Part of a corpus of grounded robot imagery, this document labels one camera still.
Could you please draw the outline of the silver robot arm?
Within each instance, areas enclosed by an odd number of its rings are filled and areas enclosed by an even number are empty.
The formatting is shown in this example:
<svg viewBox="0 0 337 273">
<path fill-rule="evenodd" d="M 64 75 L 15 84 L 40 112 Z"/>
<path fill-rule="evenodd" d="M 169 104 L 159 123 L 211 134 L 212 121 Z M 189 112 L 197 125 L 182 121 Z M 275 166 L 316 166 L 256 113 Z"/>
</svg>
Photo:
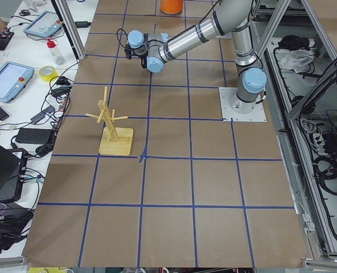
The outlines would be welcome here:
<svg viewBox="0 0 337 273">
<path fill-rule="evenodd" d="M 219 36 L 232 34 L 235 63 L 246 67 L 256 61 L 250 36 L 249 14 L 252 1 L 218 1 L 199 22 L 169 38 L 166 33 L 129 32 L 124 46 L 127 59 L 141 59 L 142 68 L 152 73 L 163 70 L 166 63 Z"/>
<path fill-rule="evenodd" d="M 239 81 L 237 91 L 231 96 L 229 103 L 235 112 L 249 114 L 256 105 L 257 97 L 265 89 L 267 76 L 254 50 L 248 19 L 244 19 L 232 31 L 232 39 Z"/>
</svg>

